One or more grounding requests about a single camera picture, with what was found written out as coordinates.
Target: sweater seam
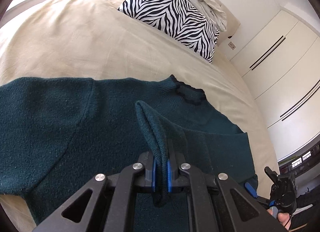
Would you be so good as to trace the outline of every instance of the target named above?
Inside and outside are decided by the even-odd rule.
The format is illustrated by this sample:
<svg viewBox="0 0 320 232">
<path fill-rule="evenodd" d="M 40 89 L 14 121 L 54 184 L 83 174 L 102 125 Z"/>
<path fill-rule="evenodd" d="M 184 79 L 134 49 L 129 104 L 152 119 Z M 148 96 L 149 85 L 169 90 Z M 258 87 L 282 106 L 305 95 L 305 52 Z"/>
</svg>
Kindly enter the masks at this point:
<svg viewBox="0 0 320 232">
<path fill-rule="evenodd" d="M 57 161 L 52 165 L 52 167 L 50 168 L 50 170 L 47 172 L 46 175 L 44 175 L 44 177 L 36 184 L 33 186 L 33 188 L 29 189 L 28 191 L 26 191 L 26 194 L 29 194 L 31 193 L 36 187 L 38 187 L 41 182 L 49 175 L 49 173 L 54 169 L 54 167 L 60 162 L 60 160 L 62 159 L 62 157 L 66 154 L 70 144 L 72 143 L 73 139 L 75 138 L 76 134 L 77 134 L 77 131 L 79 129 L 81 129 L 81 126 L 82 126 L 82 122 L 83 120 L 85 119 L 86 117 L 86 114 L 88 112 L 88 108 L 89 108 L 89 104 L 90 104 L 90 101 L 92 99 L 92 94 L 93 94 L 93 83 L 94 83 L 94 80 L 91 79 L 91 92 L 90 92 L 90 95 L 89 95 L 89 98 L 88 98 L 88 101 L 87 101 L 87 105 L 85 107 L 85 110 L 84 110 L 84 113 L 81 117 L 81 119 L 76 123 L 76 127 L 72 133 L 72 135 L 70 136 L 70 139 L 68 140 L 67 142 L 67 145 L 66 145 L 66 149 L 64 150 L 64 152 L 61 154 L 61 156 L 57 159 Z"/>
</svg>

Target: beige bedsheet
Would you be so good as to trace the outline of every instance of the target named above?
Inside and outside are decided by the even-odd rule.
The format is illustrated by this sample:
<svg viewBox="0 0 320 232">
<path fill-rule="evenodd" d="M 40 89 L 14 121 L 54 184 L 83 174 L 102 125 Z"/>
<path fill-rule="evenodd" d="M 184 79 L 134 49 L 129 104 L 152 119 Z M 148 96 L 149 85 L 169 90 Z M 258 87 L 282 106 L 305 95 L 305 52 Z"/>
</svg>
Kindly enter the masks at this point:
<svg viewBox="0 0 320 232">
<path fill-rule="evenodd" d="M 235 68 L 219 49 L 210 64 L 165 33 L 118 12 L 122 1 L 49 0 L 20 14 L 0 30 L 0 85 L 25 76 L 159 81 L 174 74 L 202 88 L 217 110 L 248 133 L 258 194 L 269 197 L 271 181 L 263 169 L 278 171 L 276 155 Z M 30 231 L 28 209 L 14 198 L 1 196 L 1 204 L 20 231 Z"/>
</svg>

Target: pillow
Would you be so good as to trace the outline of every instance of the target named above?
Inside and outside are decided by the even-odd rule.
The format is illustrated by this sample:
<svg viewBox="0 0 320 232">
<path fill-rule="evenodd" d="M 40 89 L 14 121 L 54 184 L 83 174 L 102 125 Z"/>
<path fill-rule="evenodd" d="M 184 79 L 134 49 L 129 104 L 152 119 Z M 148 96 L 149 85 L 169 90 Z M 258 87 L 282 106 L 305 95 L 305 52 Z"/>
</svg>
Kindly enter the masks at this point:
<svg viewBox="0 0 320 232">
<path fill-rule="evenodd" d="M 219 30 L 188 0 L 125 0 L 118 10 L 156 27 L 212 62 Z"/>
</svg>

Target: white wardrobe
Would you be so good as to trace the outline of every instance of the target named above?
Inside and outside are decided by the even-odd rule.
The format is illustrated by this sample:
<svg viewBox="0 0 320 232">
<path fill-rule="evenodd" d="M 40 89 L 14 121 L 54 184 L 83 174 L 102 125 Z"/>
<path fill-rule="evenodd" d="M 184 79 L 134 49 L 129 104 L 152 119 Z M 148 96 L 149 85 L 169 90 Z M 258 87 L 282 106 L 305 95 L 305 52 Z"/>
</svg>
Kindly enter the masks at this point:
<svg viewBox="0 0 320 232">
<path fill-rule="evenodd" d="M 308 26 L 282 10 L 231 63 L 263 114 L 278 160 L 320 133 L 320 38 Z"/>
</svg>

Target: window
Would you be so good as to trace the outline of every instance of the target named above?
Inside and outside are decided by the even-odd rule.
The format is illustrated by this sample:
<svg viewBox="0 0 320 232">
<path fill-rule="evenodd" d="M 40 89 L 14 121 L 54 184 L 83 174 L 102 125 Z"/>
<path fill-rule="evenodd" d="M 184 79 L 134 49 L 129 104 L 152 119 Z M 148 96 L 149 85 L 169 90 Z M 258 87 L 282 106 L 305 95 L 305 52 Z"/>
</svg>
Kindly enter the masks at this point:
<svg viewBox="0 0 320 232">
<path fill-rule="evenodd" d="M 292 166 L 292 168 L 294 168 L 294 167 L 298 166 L 300 163 L 302 163 L 301 157 L 299 159 L 293 161 L 291 163 L 291 166 Z"/>
<path fill-rule="evenodd" d="M 305 155 L 302 156 L 302 160 L 305 160 L 311 156 L 311 151 L 308 151 Z"/>
</svg>

